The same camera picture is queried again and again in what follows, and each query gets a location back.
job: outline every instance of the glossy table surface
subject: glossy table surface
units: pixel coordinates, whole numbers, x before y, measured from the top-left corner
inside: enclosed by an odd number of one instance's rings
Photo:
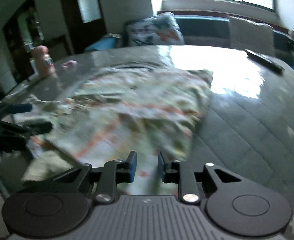
[[[63,71],[66,60],[78,61]],[[208,114],[194,137],[192,165],[215,163],[288,197],[294,212],[294,71],[282,76],[249,60],[244,51],[204,46],[141,46],[69,56],[55,64],[61,87],[48,78],[28,93],[63,99],[97,68],[129,62],[214,72]],[[294,220],[286,236],[294,239]]]

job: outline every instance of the patterned pillow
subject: patterned pillow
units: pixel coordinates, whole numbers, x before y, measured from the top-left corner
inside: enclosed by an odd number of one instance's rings
[[[166,12],[127,25],[129,46],[184,45],[184,38],[174,18]]]

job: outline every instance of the metal screw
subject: metal screw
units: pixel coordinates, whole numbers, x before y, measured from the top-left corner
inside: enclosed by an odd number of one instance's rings
[[[99,194],[96,196],[96,199],[99,202],[108,202],[111,200],[111,196],[109,196],[108,194]]]
[[[186,202],[196,202],[199,200],[199,197],[195,194],[186,194],[182,197],[182,199]]]

